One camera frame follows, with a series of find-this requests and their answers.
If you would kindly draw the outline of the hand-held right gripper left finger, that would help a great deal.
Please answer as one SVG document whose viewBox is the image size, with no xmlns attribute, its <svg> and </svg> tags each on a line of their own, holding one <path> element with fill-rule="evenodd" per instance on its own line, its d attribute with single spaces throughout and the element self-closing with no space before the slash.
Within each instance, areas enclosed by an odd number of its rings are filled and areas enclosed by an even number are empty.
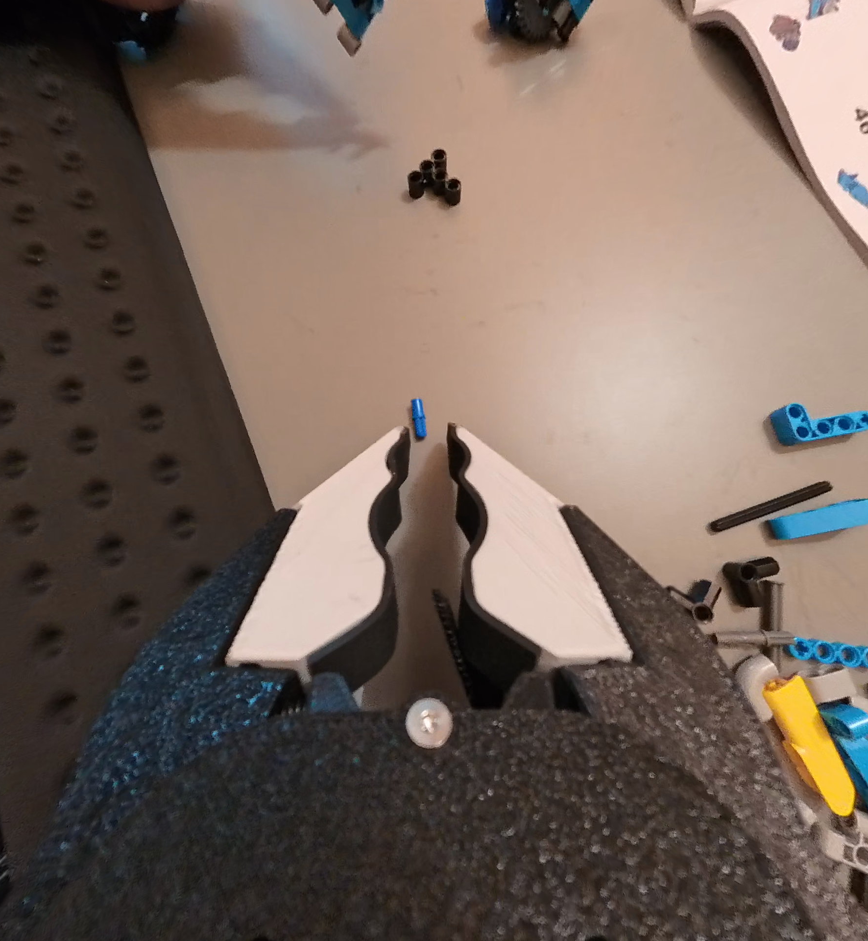
<svg viewBox="0 0 868 941">
<path fill-rule="evenodd" d="M 396 427 L 294 507 L 292 520 L 225 654 L 230 667 L 336 674 L 357 693 L 396 646 L 388 544 L 402 523 L 410 432 Z"/>
</svg>

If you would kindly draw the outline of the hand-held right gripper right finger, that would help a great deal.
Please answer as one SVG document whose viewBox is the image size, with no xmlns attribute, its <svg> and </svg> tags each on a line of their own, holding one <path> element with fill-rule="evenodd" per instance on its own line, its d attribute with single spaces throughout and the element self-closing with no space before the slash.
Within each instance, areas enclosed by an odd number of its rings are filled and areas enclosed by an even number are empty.
<svg viewBox="0 0 868 941">
<path fill-rule="evenodd" d="M 459 423 L 446 447 L 466 543 L 452 645 L 472 706 L 498 708 L 527 674 L 630 664 L 566 505 Z"/>
</svg>

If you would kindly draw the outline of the blue beam brick assembly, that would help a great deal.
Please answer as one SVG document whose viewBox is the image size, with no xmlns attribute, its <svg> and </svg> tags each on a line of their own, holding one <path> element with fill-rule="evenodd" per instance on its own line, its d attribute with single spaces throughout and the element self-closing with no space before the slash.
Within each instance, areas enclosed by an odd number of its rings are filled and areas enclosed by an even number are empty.
<svg viewBox="0 0 868 941">
<path fill-rule="evenodd" d="M 381 14 L 384 1 L 314 1 L 323 15 L 328 15 L 334 8 L 338 10 L 342 24 L 337 31 L 337 39 L 346 53 L 354 57 L 362 47 L 365 34 L 374 19 Z"/>
</svg>

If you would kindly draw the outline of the grey desk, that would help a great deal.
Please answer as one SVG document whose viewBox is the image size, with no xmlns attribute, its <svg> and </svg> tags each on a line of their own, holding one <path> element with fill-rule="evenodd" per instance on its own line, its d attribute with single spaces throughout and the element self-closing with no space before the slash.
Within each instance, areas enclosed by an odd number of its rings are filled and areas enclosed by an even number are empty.
<svg viewBox="0 0 868 941">
<path fill-rule="evenodd" d="M 868 434 L 783 449 L 767 423 L 868 408 L 868 268 L 741 44 L 677 2 L 596 2 L 544 51 L 491 36 L 482 2 L 388 2 L 355 57 L 336 30 L 312 2 L 190 2 L 123 71 L 274 505 L 424 401 L 365 705 L 462 693 L 431 602 L 458 603 L 451 421 L 663 585 L 772 556 L 787 629 L 868 644 L 868 526 L 767 527 L 868 499 Z M 458 206 L 431 179 L 408 197 L 437 148 Z"/>
</svg>

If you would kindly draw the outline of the long black axle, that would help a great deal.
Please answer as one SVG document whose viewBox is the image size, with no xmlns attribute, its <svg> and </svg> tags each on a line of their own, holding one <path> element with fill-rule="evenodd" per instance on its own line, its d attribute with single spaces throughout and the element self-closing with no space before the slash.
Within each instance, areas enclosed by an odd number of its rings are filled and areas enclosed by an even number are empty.
<svg viewBox="0 0 868 941">
<path fill-rule="evenodd" d="M 829 481 L 817 481 L 813 484 L 797 488 L 782 495 L 772 497 L 751 504 L 745 508 L 733 511 L 707 524 L 710 534 L 720 534 L 747 523 L 765 519 L 773 514 L 782 512 L 798 504 L 824 496 L 833 491 L 833 484 Z"/>
</svg>

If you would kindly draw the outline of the blue straight beam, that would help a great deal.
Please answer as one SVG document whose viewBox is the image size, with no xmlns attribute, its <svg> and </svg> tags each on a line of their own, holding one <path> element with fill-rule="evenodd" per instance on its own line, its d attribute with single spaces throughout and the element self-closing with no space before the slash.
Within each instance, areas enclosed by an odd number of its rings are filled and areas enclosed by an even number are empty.
<svg viewBox="0 0 868 941">
<path fill-rule="evenodd" d="M 772 538 L 793 541 L 868 526 L 868 499 L 841 500 L 767 522 Z"/>
</svg>

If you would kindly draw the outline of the blue L-shaped beam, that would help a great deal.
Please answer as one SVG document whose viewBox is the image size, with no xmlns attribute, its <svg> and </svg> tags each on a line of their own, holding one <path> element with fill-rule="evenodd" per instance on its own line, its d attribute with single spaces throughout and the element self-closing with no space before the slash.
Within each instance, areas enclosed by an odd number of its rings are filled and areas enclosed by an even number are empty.
<svg viewBox="0 0 868 941">
<path fill-rule="evenodd" d="M 803 405 L 792 403 L 773 411 L 769 422 L 781 445 L 796 446 L 843 439 L 868 431 L 868 410 L 813 418 Z"/>
</svg>

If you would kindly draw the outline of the pile of small brick parts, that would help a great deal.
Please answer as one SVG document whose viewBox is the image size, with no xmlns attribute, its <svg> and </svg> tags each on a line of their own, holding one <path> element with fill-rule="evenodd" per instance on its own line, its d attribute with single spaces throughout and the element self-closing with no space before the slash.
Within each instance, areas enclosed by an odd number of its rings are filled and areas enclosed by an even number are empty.
<svg viewBox="0 0 868 941">
<path fill-rule="evenodd" d="M 758 629 L 715 631 L 718 649 L 745 655 L 737 685 L 793 774 L 798 809 L 823 855 L 847 874 L 868 914 L 868 645 L 804 637 L 785 629 L 784 583 L 770 556 L 726 562 L 721 581 L 668 594 L 707 627 L 724 587 L 734 604 L 759 611 Z"/>
</svg>

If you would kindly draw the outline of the small black blue gear assembly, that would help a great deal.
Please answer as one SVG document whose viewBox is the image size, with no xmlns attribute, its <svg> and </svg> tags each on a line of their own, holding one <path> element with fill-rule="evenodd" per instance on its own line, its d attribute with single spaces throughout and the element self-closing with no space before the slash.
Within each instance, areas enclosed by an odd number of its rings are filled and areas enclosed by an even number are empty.
<svg viewBox="0 0 868 941">
<path fill-rule="evenodd" d="M 528 44 L 569 42 L 592 1 L 486 1 L 490 30 Z"/>
</svg>

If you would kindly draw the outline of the instruction booklet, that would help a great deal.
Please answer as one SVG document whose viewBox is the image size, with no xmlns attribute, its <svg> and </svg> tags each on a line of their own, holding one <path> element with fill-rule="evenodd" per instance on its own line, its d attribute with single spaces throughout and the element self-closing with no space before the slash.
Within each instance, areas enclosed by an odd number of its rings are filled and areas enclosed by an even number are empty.
<svg viewBox="0 0 868 941">
<path fill-rule="evenodd" d="M 811 187 L 868 265 L 868 1 L 689 1 L 746 48 Z"/>
</svg>

